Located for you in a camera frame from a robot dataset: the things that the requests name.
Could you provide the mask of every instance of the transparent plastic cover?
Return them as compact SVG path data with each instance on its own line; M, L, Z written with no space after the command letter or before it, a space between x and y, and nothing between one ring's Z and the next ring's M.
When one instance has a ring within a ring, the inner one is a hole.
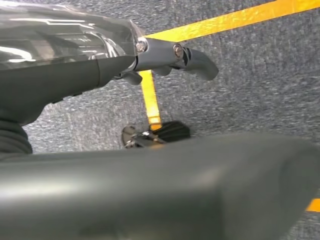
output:
M0 1L0 70L136 56L143 37L130 20L67 5Z

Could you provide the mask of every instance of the screw head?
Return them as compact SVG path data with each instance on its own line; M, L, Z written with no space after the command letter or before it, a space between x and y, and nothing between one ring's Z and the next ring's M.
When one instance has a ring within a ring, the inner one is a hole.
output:
M176 44L173 46L173 51L174 55L178 59L181 59L182 57L183 57L183 49L180 44Z
M147 44L144 41L137 42L135 47L138 53L143 53L147 49Z

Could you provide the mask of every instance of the gray carpet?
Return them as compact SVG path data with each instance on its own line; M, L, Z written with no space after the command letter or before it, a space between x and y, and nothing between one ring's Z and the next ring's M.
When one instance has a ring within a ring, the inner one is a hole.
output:
M245 9L263 0L30 0L128 18L147 34ZM155 77L164 120L195 137L274 132L320 144L320 9L191 40L220 68L213 82ZM119 149L128 123L147 125L140 86L124 81L49 105L26 127L37 153ZM320 214L305 213L285 240L320 239Z

